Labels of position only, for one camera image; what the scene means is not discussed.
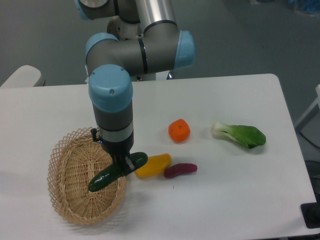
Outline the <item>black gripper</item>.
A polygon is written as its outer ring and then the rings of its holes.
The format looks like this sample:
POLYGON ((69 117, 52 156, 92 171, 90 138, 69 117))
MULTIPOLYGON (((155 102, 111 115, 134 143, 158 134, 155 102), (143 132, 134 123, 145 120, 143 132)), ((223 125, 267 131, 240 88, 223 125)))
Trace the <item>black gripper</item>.
POLYGON ((130 174, 135 171, 135 166, 130 159, 130 150, 134 144, 133 139, 125 139, 120 142, 102 141, 102 148, 111 156, 114 162, 115 175, 123 177, 123 165, 117 163, 125 163, 125 173, 130 174))

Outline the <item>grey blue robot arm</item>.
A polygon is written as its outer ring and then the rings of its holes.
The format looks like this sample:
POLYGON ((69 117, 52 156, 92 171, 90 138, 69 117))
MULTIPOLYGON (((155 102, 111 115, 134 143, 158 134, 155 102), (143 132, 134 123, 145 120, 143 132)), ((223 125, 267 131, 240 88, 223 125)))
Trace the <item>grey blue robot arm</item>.
POLYGON ((92 137, 112 158, 117 177, 139 168, 130 150, 134 143, 132 77, 191 66, 195 44, 190 32, 179 30, 169 0, 77 0, 86 20, 119 17, 141 33, 120 40, 101 32, 85 47, 88 94, 99 131, 92 137))

